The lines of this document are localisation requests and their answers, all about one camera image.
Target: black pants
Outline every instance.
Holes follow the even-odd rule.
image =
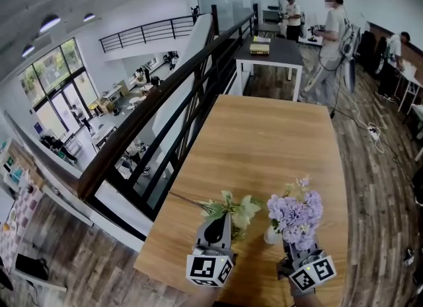
[[[60,148],[60,152],[62,152],[67,158],[69,158],[70,160],[72,160],[73,162],[75,161],[75,160],[77,160],[72,154],[70,154],[69,153],[69,151],[64,147],[64,146],[62,146],[61,148]]]
[[[81,123],[84,124],[87,127],[88,131],[91,132],[92,127],[86,118],[81,119]]]
[[[301,25],[298,25],[298,26],[288,25],[288,27],[286,28],[286,39],[295,40],[298,43],[300,30],[301,30]]]
[[[381,83],[379,88],[377,88],[377,93],[391,97],[397,87],[398,78],[395,74],[395,68],[387,61],[384,62],[380,72],[380,80]]]

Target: person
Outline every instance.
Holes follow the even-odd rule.
[[[288,27],[286,28],[286,39],[295,40],[298,43],[299,31],[301,30],[301,8],[295,0],[286,0],[288,5]]]
[[[344,0],[325,0],[325,7],[330,9],[325,29],[315,30],[316,36],[322,37],[322,48],[315,63],[311,78],[301,81],[300,101],[336,105],[336,72],[342,64],[340,47],[349,24],[344,8]]]
[[[88,120],[84,116],[82,109],[74,104],[74,105],[72,105],[72,112],[76,115],[77,119],[79,120],[79,125],[81,125],[81,123],[83,123],[87,127],[89,133],[91,135],[94,135],[94,130],[93,130],[93,132],[91,132],[91,130],[93,128],[91,127],[90,123],[88,122]]]
[[[145,80],[147,81],[147,84],[150,84],[150,70],[147,69],[146,67],[144,68],[144,75],[145,75]]]
[[[380,72],[381,83],[377,88],[376,94],[384,100],[393,102],[391,98],[394,93],[398,78],[395,76],[395,66],[399,71],[404,71],[403,58],[401,55],[401,44],[410,42],[408,32],[392,35],[387,40],[387,48],[384,54],[383,67]]]
[[[290,279],[288,280],[291,285],[291,295],[293,296],[293,301],[296,307],[323,307],[323,304],[317,298],[314,291],[306,294],[297,294],[295,292],[295,285]],[[199,287],[197,291],[180,307],[212,307],[219,297],[221,290],[222,289],[219,287]]]
[[[56,139],[49,135],[43,135],[41,137],[41,144],[47,147],[50,150],[57,150],[62,152],[68,159],[72,160],[75,164],[77,163],[78,159],[74,157],[65,147],[63,142],[60,139]]]

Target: desk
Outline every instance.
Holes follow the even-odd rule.
[[[397,64],[396,63],[393,63],[391,60],[389,60],[388,59],[388,63],[391,65],[391,66],[393,66],[396,70],[398,70],[397,69]],[[395,92],[394,92],[394,96],[396,96],[397,95],[397,91],[398,91],[398,88],[399,88],[399,84],[400,84],[400,82],[401,82],[401,79],[402,79],[402,77],[404,77],[407,81],[408,81],[408,84],[407,84],[407,89],[405,90],[405,92],[404,92],[404,96],[403,96],[403,100],[401,100],[401,103],[400,103],[400,105],[399,105],[399,108],[398,108],[398,112],[400,112],[400,110],[401,110],[401,108],[402,108],[402,106],[403,106],[403,104],[404,104],[404,100],[405,100],[405,97],[407,96],[407,94],[409,93],[409,94],[411,94],[411,95],[413,95],[414,97],[413,97],[413,99],[412,99],[412,102],[411,102],[411,105],[410,105],[410,108],[408,109],[408,111],[407,111],[407,115],[410,113],[410,111],[411,111],[411,106],[414,104],[414,101],[416,100],[416,97],[417,97],[417,95],[418,95],[418,92],[420,91],[420,88],[422,87],[422,85],[420,84],[420,82],[419,81],[417,81],[417,79],[414,77],[414,76],[411,76],[411,75],[409,75],[409,74],[407,74],[407,73],[405,73],[405,72],[403,72],[403,71],[399,71],[399,73],[401,74],[400,75],[400,77],[399,77],[399,79],[398,79],[398,84],[397,84],[397,88],[395,89]]]
[[[121,89],[121,87],[122,85],[116,85],[112,90],[109,90],[106,94],[103,94],[103,98],[107,98],[112,102],[112,96],[116,94]]]
[[[105,125],[99,129],[92,137],[91,144],[93,144],[94,150],[100,150],[101,145],[109,138],[109,136],[115,132],[118,128],[114,125]]]
[[[262,37],[274,37],[275,34],[280,34],[280,27],[277,24],[257,24],[254,31]]]
[[[237,60],[237,83],[242,85],[244,90],[247,81],[243,81],[242,64],[259,64],[272,65],[276,67],[289,68],[288,79],[291,79],[292,68],[297,69],[297,76],[295,79],[295,88],[292,100],[294,102],[298,99],[299,84],[301,82],[301,74],[303,72],[303,58],[299,52],[298,44],[292,40],[285,40],[282,38],[273,38],[270,42],[269,55],[251,55],[250,44],[252,38],[245,41],[244,45],[235,54],[234,58]]]
[[[325,307],[338,307],[344,293],[348,251],[348,210],[338,144],[326,107],[283,100],[221,95],[211,109],[171,191],[194,201],[222,201],[221,190],[235,200],[251,194],[267,202],[283,194],[285,183],[311,173],[324,213],[317,238],[334,260],[338,276],[317,288]],[[192,253],[200,209],[171,194],[148,234],[134,267],[186,292],[186,255]],[[236,306],[293,305],[286,279],[276,278],[282,243],[269,246],[267,208],[259,211],[247,238],[233,244],[239,256],[219,300]]]

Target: gray table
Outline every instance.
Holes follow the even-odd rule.
[[[292,69],[297,69],[295,78],[295,88],[292,100],[298,99],[299,84],[301,82],[301,74],[303,72],[303,58],[299,52],[298,44],[292,40],[282,38],[273,38],[270,42],[269,55],[251,55],[250,45],[252,38],[245,41],[244,45],[235,54],[237,60],[237,85],[244,90],[245,83],[243,80],[243,65],[251,65],[250,73],[254,71],[254,64],[271,65],[276,67],[287,67],[289,69],[288,79],[291,80]]]
[[[274,37],[275,34],[280,34],[280,27],[277,24],[257,24],[254,31],[262,37]]]

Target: glass door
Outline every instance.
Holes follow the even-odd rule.
[[[70,105],[66,102],[62,92],[52,98],[52,103],[70,132],[76,132],[79,124],[71,112]]]
[[[86,118],[90,118],[91,114],[88,114],[88,112],[85,109],[84,106],[84,101],[82,99],[80,99],[77,91],[75,90],[75,86],[73,85],[73,83],[67,85],[64,89],[63,89],[66,98],[69,100],[69,103],[72,105],[76,105],[78,108],[80,108],[83,113],[84,116]]]

